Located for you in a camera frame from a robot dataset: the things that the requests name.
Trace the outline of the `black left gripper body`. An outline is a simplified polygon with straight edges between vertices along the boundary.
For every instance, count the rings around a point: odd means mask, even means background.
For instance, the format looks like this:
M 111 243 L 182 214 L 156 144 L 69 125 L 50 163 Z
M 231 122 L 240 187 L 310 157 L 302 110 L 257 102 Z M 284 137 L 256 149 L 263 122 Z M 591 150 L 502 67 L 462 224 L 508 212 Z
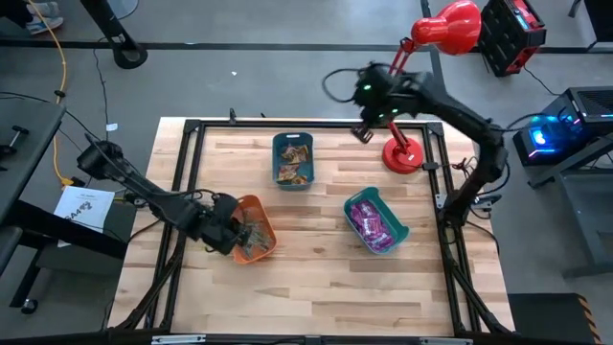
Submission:
M 201 223 L 200 239 L 213 250 L 228 255 L 238 242 L 237 221 L 233 218 L 238 200 L 231 195 L 213 195 L 213 208 L 205 214 Z

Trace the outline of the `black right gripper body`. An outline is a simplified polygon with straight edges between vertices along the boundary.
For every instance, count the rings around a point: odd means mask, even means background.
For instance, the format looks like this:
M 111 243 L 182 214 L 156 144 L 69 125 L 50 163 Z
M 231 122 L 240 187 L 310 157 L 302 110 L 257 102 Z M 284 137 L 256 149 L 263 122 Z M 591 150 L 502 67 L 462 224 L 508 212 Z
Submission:
M 396 116 L 412 113 L 417 96 L 410 93 L 403 75 L 394 77 L 389 65 L 371 62 L 357 72 L 352 101 L 360 108 L 365 127 L 382 127 Z

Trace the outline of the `clear plastic packet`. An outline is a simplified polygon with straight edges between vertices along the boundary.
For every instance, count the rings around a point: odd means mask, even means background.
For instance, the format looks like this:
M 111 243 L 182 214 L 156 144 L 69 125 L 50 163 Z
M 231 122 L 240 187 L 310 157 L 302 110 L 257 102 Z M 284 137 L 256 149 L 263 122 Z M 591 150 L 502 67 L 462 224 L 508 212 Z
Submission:
M 249 256 L 253 256 L 256 252 L 265 252 L 267 248 L 267 240 L 256 236 L 251 236 L 241 247 L 241 249 Z

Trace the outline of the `orange plastic bin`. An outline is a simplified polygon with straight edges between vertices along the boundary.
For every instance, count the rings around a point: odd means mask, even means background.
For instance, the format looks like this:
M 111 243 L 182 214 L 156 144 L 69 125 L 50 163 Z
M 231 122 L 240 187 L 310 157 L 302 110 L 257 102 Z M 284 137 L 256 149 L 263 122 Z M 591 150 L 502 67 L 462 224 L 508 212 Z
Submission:
M 234 261 L 237 264 L 247 265 L 254 263 L 268 255 L 270 255 L 277 246 L 277 238 L 273 227 L 265 213 L 264 207 L 260 199 L 255 195 L 245 195 L 238 199 L 238 208 L 234 212 L 233 217 L 236 219 L 245 219 L 246 221 L 258 221 L 262 227 L 267 230 L 270 243 L 265 252 L 256 252 L 253 256 L 247 255 L 240 246 L 235 246 L 233 249 Z

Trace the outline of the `blue plastic bin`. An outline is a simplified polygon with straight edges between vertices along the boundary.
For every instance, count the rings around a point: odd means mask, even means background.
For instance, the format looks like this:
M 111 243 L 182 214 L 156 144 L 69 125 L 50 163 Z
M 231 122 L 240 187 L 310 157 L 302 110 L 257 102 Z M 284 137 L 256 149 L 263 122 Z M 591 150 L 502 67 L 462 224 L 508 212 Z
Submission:
M 307 145 L 308 160 L 301 162 L 298 170 L 298 175 L 306 175 L 309 178 L 308 185 L 291 185 L 290 182 L 278 182 L 277 175 L 281 165 L 288 163 L 281 157 L 282 151 L 288 146 Z M 315 178 L 314 172 L 314 149 L 313 137 L 307 132 L 282 132 L 276 134 L 272 139 L 272 179 L 274 184 L 283 191 L 303 191 L 310 187 Z

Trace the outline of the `purple candy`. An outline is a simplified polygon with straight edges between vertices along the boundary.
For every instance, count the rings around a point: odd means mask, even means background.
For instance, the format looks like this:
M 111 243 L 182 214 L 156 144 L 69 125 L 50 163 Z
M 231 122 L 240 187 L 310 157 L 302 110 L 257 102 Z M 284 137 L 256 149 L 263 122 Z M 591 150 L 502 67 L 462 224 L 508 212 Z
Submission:
M 362 226 L 366 220 L 380 220 L 378 211 L 369 200 L 352 204 L 350 217 L 355 226 Z
M 367 239 L 367 243 L 374 253 L 383 253 L 394 245 L 394 238 L 387 233 L 378 233 Z
M 362 238 L 368 242 L 384 240 L 389 237 L 389 230 L 379 218 L 363 218 L 357 223 L 356 228 Z

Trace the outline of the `teal plastic bin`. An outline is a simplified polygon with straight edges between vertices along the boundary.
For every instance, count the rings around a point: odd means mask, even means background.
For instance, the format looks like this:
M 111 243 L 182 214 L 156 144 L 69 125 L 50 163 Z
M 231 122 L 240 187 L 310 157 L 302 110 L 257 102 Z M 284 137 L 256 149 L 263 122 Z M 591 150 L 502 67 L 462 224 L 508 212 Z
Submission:
M 370 248 L 367 241 L 362 238 L 355 224 L 352 222 L 350 217 L 351 205 L 361 201 L 361 200 L 369 200 L 374 205 L 376 210 L 379 213 L 381 222 L 385 225 L 385 227 L 389 230 L 389 234 L 394 238 L 395 243 L 391 246 L 387 251 L 383 253 L 374 253 L 374 251 Z M 392 212 L 390 207 L 386 204 L 386 202 L 380 197 L 379 189 L 376 187 L 368 187 L 358 194 L 350 197 L 346 200 L 344 204 L 344 214 L 345 218 L 350 226 L 351 230 L 356 234 L 356 236 L 362 240 L 362 242 L 366 245 L 366 247 L 374 254 L 382 255 L 389 254 L 392 252 L 397 246 L 399 246 L 404 240 L 407 239 L 410 230 L 407 226 L 403 225 L 396 215 Z

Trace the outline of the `red desk lamp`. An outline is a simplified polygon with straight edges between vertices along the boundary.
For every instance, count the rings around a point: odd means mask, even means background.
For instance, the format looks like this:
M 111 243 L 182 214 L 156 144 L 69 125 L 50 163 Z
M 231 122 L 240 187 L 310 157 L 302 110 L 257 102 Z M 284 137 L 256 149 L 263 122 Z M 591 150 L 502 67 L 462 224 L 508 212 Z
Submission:
M 436 16 L 416 21 L 410 36 L 400 41 L 389 74 L 395 76 L 402 72 L 408 58 L 421 46 L 434 45 L 440 52 L 451 56 L 468 53 L 478 41 L 481 25 L 480 10 L 471 0 L 456 0 Z M 421 145 L 407 138 L 394 121 L 387 127 L 393 138 L 383 148 L 383 163 L 394 173 L 414 173 L 423 162 Z

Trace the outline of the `white paper sheet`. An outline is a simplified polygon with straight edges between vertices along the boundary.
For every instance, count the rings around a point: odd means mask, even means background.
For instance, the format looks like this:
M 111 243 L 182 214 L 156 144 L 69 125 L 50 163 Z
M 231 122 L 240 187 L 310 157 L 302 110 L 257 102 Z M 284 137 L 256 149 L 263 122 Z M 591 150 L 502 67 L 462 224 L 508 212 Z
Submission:
M 63 190 L 54 215 L 102 233 L 114 197 L 113 192 L 68 186 Z

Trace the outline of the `black and red toolbox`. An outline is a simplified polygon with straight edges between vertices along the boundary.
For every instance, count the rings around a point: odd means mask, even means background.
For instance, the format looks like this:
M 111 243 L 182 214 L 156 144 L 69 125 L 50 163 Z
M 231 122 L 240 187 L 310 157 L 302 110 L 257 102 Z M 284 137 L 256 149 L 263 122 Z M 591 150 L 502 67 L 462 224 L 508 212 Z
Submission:
M 546 41 L 545 23 L 529 0 L 488 0 L 478 47 L 493 74 L 518 74 Z

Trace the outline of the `black floor stand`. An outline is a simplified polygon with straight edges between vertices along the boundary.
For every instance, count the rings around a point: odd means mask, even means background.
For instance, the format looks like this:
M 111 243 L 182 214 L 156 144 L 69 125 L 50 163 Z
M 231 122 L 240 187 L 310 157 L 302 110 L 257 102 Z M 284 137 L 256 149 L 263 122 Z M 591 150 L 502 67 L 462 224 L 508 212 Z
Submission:
M 147 60 L 147 50 L 129 35 L 121 20 L 112 18 L 107 0 L 79 1 L 108 41 L 114 61 L 119 67 L 135 69 Z

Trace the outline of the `tall black cabinet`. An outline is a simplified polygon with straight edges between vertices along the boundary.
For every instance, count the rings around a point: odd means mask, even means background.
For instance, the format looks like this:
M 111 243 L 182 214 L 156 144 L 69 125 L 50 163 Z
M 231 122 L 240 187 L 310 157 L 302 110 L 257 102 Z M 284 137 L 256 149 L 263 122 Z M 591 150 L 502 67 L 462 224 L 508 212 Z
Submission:
M 568 16 L 588 52 L 613 54 L 613 0 L 573 0 Z

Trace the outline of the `black computer stand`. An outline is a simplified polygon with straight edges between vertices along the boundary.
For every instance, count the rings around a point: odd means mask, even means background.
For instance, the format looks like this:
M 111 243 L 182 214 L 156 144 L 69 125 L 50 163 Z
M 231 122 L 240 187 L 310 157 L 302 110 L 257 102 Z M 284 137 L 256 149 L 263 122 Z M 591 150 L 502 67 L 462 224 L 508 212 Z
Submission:
M 557 183 L 580 232 L 586 264 L 565 270 L 566 279 L 613 273 L 613 253 L 602 239 L 613 237 L 613 168 L 585 167 L 612 151 L 613 132 L 528 180 L 533 189 Z

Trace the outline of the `black case with hazard stripe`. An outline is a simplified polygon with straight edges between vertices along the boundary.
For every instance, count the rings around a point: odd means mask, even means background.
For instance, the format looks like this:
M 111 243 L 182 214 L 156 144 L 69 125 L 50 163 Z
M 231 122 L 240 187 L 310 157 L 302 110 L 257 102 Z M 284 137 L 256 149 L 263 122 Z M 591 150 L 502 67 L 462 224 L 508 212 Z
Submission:
M 509 294 L 515 329 L 526 337 L 603 344 L 585 297 L 577 293 Z

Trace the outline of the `silver table bracket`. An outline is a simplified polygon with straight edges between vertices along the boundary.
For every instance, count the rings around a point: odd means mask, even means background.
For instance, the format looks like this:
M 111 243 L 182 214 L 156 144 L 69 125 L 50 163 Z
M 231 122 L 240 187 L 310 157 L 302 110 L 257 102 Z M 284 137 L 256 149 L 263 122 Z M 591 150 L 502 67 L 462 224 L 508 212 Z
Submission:
M 156 335 L 151 339 L 150 345 L 195 345 L 205 343 L 205 334 L 168 334 Z
M 421 337 L 419 345 L 473 345 L 473 341 L 456 337 Z

